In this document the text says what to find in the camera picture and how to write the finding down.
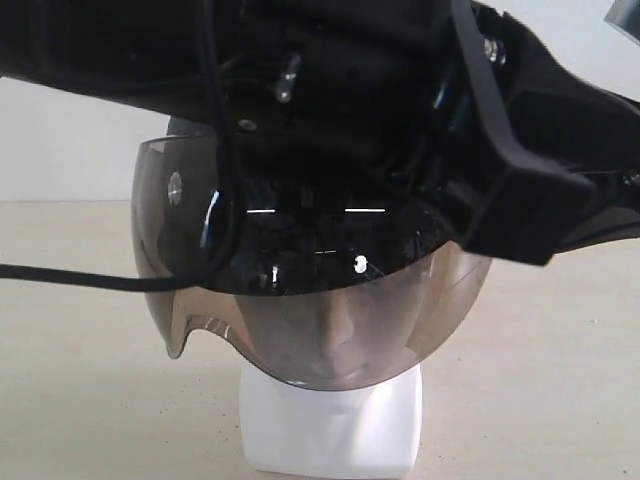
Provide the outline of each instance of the tinted visor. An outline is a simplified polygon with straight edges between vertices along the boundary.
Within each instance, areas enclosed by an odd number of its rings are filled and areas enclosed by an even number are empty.
[[[341,172],[249,169],[246,221],[229,264],[205,285],[147,295],[172,357],[204,329],[278,380],[350,390],[408,370],[455,331],[490,260],[447,243],[430,212]],[[141,275],[206,264],[224,234],[218,187],[214,138],[141,147],[132,204]]]

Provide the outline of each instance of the beige table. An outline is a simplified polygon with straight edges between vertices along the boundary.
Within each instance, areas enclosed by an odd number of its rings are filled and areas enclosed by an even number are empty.
[[[126,204],[0,205],[0,260],[133,274]],[[640,244],[497,263],[424,364],[414,479],[640,478]],[[240,360],[168,360],[137,295],[0,282],[0,479],[275,479],[243,461]]]

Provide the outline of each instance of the white background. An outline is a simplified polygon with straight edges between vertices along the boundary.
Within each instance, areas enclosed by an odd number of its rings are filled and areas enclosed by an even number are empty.
[[[640,48],[603,21],[613,0],[490,0],[527,23],[569,70],[640,98]],[[167,118],[0,80],[0,201],[124,200],[138,145]]]

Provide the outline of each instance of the white wall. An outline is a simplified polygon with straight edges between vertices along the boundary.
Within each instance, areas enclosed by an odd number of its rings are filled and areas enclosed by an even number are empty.
[[[613,0],[489,0],[527,23],[556,58],[640,99],[640,47],[604,23]],[[138,144],[161,115],[0,80],[0,201],[127,199]]]

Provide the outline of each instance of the visor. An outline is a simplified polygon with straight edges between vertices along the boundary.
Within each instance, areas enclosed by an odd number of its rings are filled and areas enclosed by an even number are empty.
[[[215,158],[213,137],[141,146],[132,226],[142,276],[188,273],[211,257],[224,234]],[[199,287],[146,295],[172,358],[202,329],[277,380],[352,390],[412,368],[456,330],[491,260],[448,242],[431,212],[339,168],[287,177],[248,166],[228,265]]]

